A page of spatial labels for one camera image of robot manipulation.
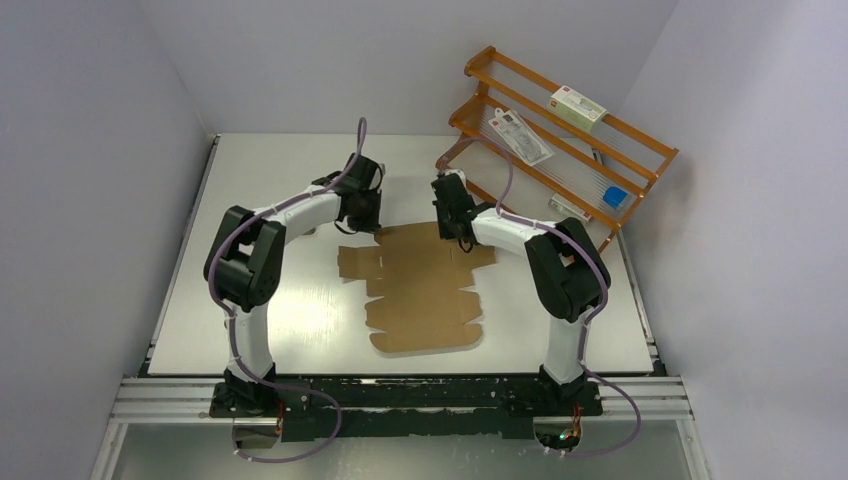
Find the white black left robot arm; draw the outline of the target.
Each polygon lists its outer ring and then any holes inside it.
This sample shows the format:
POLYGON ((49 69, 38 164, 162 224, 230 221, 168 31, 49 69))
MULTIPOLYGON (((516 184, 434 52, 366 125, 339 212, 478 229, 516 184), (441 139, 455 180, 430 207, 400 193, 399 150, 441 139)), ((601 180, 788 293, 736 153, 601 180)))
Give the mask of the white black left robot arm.
POLYGON ((268 329, 268 306, 282 279, 288 243, 324 224, 346 234, 379 230, 383 165, 354 153, 344 170, 314 180, 293 198, 223 215, 204 264, 213 302, 225 315, 229 360, 210 415, 265 416, 282 405, 268 329))

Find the blue small block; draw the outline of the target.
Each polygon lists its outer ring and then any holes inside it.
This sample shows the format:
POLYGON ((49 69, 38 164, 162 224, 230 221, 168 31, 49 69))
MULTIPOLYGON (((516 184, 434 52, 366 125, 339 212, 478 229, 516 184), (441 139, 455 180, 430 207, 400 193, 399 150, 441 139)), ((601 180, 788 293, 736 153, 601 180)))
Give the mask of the blue small block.
POLYGON ((602 196, 602 201, 611 209, 623 207, 627 200, 628 193, 617 186, 608 187, 602 196))

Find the aluminium frame profile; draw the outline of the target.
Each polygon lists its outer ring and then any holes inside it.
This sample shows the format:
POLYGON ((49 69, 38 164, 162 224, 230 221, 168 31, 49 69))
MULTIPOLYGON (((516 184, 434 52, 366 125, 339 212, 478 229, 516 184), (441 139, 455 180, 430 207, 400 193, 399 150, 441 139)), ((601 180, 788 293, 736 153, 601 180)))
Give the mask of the aluminium frame profile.
MULTIPOLYGON (((208 411, 217 379, 125 379, 114 401, 110 421, 127 424, 246 424, 273 426, 274 418, 213 418, 208 411)), ((622 388, 641 412, 643 421, 694 421, 694 413, 679 377, 625 377, 613 382, 622 388)), ((607 386, 599 387, 602 414, 583 415, 584 421, 624 421, 635 419, 631 404, 607 386)), ((471 407, 421 407, 400 411, 436 414, 470 414, 471 407)))

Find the white green small box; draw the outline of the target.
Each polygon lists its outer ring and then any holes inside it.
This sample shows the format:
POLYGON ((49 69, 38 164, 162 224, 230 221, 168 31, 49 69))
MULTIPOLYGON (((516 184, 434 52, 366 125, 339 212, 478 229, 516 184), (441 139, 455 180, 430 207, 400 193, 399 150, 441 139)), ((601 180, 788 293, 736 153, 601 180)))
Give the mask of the white green small box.
POLYGON ((608 114, 605 107, 567 85, 551 93, 546 108, 586 133, 590 133, 608 114))

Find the clear plastic blister package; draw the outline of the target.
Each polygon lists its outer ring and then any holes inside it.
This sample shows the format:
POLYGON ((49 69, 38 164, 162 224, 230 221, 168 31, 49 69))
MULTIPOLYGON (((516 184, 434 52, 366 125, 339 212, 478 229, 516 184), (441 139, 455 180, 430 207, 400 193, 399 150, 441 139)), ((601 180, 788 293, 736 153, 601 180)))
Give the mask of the clear plastic blister package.
POLYGON ((553 150, 512 110, 495 108, 488 123, 525 164, 535 166, 554 156, 553 150))

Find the brown cardboard box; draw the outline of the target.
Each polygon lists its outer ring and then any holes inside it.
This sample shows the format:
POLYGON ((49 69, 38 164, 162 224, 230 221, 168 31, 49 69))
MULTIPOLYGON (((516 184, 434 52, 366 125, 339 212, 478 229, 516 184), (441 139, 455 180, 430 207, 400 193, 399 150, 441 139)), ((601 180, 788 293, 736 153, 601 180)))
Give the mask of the brown cardboard box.
POLYGON ((340 246, 339 276, 366 286, 365 324, 379 352, 398 356, 465 349, 483 336, 474 270, 496 263, 495 249, 466 253, 443 240, 435 222, 385 227, 374 246, 340 246))

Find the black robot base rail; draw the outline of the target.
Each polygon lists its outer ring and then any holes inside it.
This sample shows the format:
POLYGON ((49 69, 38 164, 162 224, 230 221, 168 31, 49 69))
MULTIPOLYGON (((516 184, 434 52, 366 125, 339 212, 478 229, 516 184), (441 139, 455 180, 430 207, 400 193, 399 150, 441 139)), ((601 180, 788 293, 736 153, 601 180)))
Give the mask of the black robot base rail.
POLYGON ((534 440, 542 418, 599 416, 599 387, 560 386, 543 371, 518 374, 267 376, 272 388, 225 374, 208 414, 240 424, 265 418, 284 442, 341 438, 499 435, 534 440))

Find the orange wooden rack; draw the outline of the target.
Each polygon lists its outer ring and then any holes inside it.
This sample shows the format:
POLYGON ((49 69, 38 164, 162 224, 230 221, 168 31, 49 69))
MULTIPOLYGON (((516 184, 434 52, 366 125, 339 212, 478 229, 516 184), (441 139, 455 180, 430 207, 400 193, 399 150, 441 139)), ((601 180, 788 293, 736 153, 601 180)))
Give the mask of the orange wooden rack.
POLYGON ((461 170, 474 195, 487 202, 503 196, 506 210, 526 217, 565 218, 548 205, 553 194, 562 195, 592 215, 588 230, 599 250, 616 242, 679 153, 611 114, 590 133, 581 131, 546 108, 559 84, 493 46, 469 59, 464 73, 476 86, 449 117, 460 137, 437 165, 461 170), (489 125, 495 108, 520 115, 554 156, 525 164, 489 125), (610 186, 628 193, 623 207, 611 209, 602 201, 610 186))

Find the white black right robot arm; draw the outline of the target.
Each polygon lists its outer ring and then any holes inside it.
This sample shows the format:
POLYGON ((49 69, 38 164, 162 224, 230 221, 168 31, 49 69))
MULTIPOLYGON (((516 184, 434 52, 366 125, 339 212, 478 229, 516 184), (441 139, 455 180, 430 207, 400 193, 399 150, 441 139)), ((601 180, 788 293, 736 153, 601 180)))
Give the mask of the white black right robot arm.
POLYGON ((543 222, 477 204, 459 171, 439 173, 431 188, 441 238, 455 240, 465 252, 490 246, 527 260, 537 298, 550 316, 539 398, 548 412, 565 413, 589 377, 589 328, 607 305, 611 286, 585 227, 575 219, 543 222))

